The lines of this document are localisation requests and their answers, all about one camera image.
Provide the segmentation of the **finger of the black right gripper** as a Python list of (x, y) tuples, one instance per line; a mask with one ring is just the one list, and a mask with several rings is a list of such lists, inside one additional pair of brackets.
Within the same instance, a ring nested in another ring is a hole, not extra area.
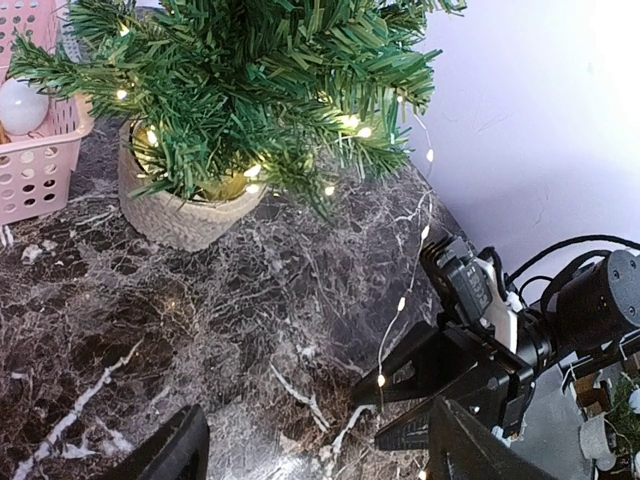
[(398, 342), (380, 368), (376, 367), (351, 390), (354, 405), (373, 405), (429, 398), (471, 368), (471, 354), (426, 322), (415, 324)]
[(375, 446), (382, 451), (426, 450), (435, 399), (436, 395), (418, 398), (408, 393), (382, 393), (383, 406), (408, 400), (419, 400), (419, 403), (384, 425), (374, 437)]

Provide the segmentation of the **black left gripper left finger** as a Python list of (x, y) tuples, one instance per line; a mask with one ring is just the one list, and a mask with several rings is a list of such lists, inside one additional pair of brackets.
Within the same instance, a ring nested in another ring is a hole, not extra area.
[(206, 479), (209, 446), (202, 407), (187, 405), (99, 479)]

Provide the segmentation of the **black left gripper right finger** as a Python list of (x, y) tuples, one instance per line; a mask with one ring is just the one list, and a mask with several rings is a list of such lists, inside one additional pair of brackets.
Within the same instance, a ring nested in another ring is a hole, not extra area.
[(428, 427), (430, 479), (550, 479), (519, 457), (456, 401), (438, 396)]

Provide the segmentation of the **small green christmas tree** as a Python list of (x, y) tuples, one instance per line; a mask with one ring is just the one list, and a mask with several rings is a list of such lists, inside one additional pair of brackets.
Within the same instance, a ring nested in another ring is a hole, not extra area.
[(70, 1), (75, 61), (13, 34), (9, 75), (131, 124), (133, 197), (228, 201), (270, 187), (325, 214), (340, 174), (409, 159), (435, 90), (433, 13), (463, 1)]

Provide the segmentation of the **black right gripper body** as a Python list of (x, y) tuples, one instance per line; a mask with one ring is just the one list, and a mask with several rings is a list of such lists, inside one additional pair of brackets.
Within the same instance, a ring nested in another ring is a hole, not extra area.
[(479, 357), (443, 394), (509, 437), (520, 432), (542, 373), (572, 353), (611, 361), (623, 337), (638, 328), (638, 256), (626, 250), (588, 252), (518, 313), (515, 353), (471, 328), (481, 342)]

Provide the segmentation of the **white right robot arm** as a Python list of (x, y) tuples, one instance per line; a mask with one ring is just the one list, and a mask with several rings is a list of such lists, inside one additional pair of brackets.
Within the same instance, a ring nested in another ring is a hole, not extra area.
[(441, 312), (416, 323), (352, 389), (355, 405), (412, 401), (375, 437), (383, 451), (424, 449), (437, 397), (456, 401), (490, 431), (510, 438), (521, 425), (538, 378), (570, 355), (571, 380), (639, 349), (639, 247), (577, 256), (526, 305), (488, 247), (475, 252), (456, 235), (425, 245), (420, 264)]

